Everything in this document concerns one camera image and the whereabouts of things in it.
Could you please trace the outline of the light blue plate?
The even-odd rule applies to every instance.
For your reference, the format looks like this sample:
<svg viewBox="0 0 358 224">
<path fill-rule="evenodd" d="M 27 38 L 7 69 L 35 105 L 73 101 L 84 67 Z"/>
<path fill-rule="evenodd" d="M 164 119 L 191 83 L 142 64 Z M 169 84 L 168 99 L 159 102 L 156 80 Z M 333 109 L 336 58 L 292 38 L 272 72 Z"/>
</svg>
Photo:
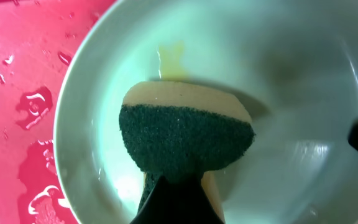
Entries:
<svg viewBox="0 0 358 224">
<path fill-rule="evenodd" d="M 55 161 L 80 223 L 129 223 L 143 175 L 122 142 L 122 99 L 159 80 L 236 95 L 255 141 L 215 174 L 227 223 L 357 223 L 358 1 L 119 1 L 88 34 L 57 103 Z"/>
</svg>

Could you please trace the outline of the green yellow sponge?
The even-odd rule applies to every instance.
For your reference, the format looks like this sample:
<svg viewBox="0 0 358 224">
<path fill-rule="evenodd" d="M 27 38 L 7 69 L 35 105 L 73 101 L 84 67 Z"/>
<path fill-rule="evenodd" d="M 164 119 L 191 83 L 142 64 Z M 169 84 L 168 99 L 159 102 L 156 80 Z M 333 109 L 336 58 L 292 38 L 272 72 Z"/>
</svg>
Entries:
<svg viewBox="0 0 358 224">
<path fill-rule="evenodd" d="M 251 117 L 232 94 L 183 82 L 140 82 L 119 113 L 124 146 L 144 173 L 138 212 L 160 177 L 201 181 L 224 223 L 214 171 L 238 161 L 254 142 Z"/>
</svg>

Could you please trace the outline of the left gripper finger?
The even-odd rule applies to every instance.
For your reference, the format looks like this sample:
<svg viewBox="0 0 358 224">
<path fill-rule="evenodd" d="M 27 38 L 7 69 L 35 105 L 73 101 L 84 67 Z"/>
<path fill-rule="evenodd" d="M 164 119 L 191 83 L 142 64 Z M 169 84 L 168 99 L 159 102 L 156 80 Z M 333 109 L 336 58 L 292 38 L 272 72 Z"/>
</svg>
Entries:
<svg viewBox="0 0 358 224">
<path fill-rule="evenodd" d="M 160 177 L 131 224 L 223 224 L 201 181 L 190 177 L 171 184 Z"/>
</svg>

